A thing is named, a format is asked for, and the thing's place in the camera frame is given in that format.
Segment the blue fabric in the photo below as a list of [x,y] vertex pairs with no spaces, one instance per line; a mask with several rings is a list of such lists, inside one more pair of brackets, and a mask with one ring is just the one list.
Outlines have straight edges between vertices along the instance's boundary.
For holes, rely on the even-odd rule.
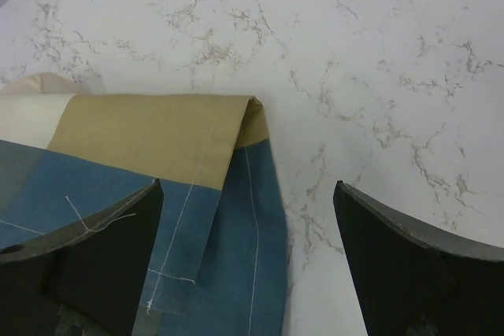
[[[17,225],[0,222],[0,248],[76,222],[65,196],[84,218],[153,180],[39,152],[0,215]],[[165,200],[139,303],[143,314],[151,300],[150,310],[162,313],[157,335],[280,334],[287,228],[269,141],[235,150],[222,192],[168,180],[161,186]]]
[[184,316],[163,315],[157,334],[280,334],[286,230],[268,141],[235,150],[193,297]]

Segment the gray fabric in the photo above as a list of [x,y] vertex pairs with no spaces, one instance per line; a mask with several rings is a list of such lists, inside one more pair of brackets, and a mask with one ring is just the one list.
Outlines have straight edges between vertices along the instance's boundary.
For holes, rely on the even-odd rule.
[[39,163],[44,150],[0,140],[0,215]]

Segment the white marble surface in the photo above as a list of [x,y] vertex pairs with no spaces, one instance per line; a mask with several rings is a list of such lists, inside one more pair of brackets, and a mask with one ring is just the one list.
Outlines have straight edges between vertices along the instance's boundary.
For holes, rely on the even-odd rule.
[[504,246],[502,0],[11,0],[0,83],[255,94],[290,227],[285,335],[364,335],[337,179]]

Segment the patchwork fabric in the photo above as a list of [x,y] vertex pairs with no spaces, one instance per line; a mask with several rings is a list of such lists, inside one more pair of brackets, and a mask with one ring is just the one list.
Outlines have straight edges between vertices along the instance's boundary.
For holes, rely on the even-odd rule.
[[244,96],[0,96],[0,249],[165,193],[135,336],[280,334],[287,231]]

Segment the tan fabric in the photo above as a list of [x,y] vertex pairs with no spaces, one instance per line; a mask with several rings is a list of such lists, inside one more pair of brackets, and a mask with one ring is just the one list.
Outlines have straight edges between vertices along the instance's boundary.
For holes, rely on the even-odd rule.
[[249,101],[247,96],[77,95],[47,149],[219,190],[240,128],[241,146],[268,138],[262,106]]
[[25,76],[0,90],[0,94],[86,94],[83,84],[74,83],[52,72]]

